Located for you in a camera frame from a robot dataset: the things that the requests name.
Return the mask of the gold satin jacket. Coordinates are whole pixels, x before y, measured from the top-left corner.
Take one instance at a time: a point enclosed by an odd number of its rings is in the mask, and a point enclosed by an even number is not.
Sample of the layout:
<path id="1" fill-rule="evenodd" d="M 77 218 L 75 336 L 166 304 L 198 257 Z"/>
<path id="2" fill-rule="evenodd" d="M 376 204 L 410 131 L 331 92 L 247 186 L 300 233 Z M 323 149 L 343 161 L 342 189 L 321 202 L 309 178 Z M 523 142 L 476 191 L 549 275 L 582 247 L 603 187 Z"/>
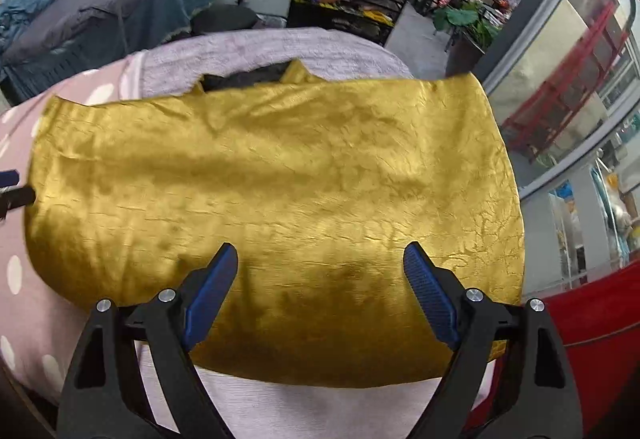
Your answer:
<path id="1" fill-rule="evenodd" d="M 28 181 L 32 266 L 80 309 L 144 303 L 235 247 L 192 353 L 219 373 L 336 388 L 442 375 L 449 349 L 402 271 L 412 242 L 463 285 L 521 299 L 518 188 L 472 75 L 53 98 Z"/>

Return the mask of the red box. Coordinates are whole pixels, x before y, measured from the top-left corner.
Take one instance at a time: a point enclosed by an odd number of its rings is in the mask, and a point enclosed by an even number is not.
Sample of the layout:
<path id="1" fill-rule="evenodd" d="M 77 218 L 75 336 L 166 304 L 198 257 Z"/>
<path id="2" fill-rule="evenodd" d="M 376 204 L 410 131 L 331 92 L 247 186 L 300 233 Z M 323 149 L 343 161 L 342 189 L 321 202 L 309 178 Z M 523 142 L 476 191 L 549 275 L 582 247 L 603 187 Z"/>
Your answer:
<path id="1" fill-rule="evenodd" d="M 506 349 L 464 437 L 638 437 L 638 263 L 544 304 L 555 328 Z"/>

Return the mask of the pink polka dot bedsheet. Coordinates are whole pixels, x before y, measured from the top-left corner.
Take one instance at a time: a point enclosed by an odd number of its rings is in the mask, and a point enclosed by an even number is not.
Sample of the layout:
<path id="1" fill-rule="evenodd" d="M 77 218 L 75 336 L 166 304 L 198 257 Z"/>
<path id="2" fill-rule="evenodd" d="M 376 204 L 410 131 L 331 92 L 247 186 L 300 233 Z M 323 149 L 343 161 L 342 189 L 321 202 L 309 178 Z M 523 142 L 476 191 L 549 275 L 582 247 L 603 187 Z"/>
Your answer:
<path id="1" fill-rule="evenodd" d="M 1 115 L 1 169 L 26 180 L 40 116 L 55 95 L 96 105 L 138 99 L 145 52 L 85 70 Z M 1 221 L 1 365 L 25 387 L 58 402 L 87 317 L 35 272 L 24 239 L 24 210 Z"/>

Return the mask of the mauve knitted blanket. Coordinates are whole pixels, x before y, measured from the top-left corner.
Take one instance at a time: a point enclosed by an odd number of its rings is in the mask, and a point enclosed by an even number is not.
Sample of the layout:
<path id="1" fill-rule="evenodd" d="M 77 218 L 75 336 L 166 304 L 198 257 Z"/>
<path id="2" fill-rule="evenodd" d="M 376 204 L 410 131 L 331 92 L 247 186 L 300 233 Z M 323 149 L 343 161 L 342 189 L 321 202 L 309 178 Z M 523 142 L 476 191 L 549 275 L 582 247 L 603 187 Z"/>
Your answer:
<path id="1" fill-rule="evenodd" d="M 230 76 L 299 60 L 326 80 L 408 78 L 406 64 L 375 43 L 318 28 L 242 30 L 195 37 L 131 55 L 122 99 L 187 92 L 204 74 Z M 238 438 L 405 438 L 436 379 L 369 389 L 263 383 L 198 370 Z"/>

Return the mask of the blue crumpled cloth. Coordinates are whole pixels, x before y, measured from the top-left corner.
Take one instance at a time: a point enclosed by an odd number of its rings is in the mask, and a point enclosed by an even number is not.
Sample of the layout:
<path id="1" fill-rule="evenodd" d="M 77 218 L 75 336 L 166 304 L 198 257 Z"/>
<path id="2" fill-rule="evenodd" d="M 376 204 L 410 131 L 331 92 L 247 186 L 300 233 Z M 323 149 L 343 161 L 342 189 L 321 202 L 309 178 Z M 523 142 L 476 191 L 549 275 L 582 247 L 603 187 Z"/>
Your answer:
<path id="1" fill-rule="evenodd" d="M 17 40 L 17 37 L 34 19 L 55 0 L 4 0 L 0 6 L 1 52 Z"/>

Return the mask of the grey blue covered bed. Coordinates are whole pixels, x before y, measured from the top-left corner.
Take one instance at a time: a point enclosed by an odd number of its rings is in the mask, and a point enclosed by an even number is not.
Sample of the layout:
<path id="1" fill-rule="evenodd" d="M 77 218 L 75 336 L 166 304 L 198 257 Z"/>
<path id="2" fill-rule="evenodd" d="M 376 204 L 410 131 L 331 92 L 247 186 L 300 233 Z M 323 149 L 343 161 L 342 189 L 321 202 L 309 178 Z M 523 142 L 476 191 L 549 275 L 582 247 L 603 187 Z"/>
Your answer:
<path id="1" fill-rule="evenodd" d="M 55 0 L 1 52 L 1 90 L 12 106 L 85 70 L 190 32 L 214 0 Z"/>

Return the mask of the black round stool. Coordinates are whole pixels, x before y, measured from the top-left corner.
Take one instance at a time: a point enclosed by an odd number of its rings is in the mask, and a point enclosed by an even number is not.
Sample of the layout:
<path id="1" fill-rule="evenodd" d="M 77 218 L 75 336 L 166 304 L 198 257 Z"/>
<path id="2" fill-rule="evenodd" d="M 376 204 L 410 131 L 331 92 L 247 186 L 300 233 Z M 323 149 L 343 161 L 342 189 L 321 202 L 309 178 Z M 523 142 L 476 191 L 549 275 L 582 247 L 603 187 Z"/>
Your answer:
<path id="1" fill-rule="evenodd" d="M 214 4 L 192 18 L 192 35 L 202 36 L 214 32 L 252 29 L 257 22 L 257 14 L 246 6 Z"/>

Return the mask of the red ladder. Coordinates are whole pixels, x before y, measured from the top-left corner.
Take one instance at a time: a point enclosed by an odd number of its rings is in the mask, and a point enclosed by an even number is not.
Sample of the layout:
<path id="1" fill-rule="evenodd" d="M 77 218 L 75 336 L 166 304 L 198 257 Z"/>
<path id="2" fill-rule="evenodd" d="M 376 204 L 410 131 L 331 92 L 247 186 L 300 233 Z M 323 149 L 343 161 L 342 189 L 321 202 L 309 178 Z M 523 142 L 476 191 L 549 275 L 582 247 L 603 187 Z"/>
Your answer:
<path id="1" fill-rule="evenodd" d="M 559 65 L 514 114 L 502 124 L 510 150 L 531 162 L 558 139 L 570 122 L 602 86 L 620 56 L 636 18 L 636 4 L 623 26 L 615 13 L 620 0 L 604 0 L 596 19 Z"/>

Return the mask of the potted green plant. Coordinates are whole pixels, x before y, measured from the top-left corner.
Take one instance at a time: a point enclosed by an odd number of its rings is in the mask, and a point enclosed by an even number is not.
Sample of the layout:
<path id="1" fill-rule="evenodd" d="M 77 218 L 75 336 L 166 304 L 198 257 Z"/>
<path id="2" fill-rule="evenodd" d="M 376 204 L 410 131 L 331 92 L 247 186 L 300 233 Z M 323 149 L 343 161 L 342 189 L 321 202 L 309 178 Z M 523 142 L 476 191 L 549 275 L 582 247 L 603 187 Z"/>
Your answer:
<path id="1" fill-rule="evenodd" d="M 446 77 L 471 73 L 500 32 L 475 6 L 442 6 L 434 12 L 433 23 L 438 32 L 451 34 L 446 47 Z"/>

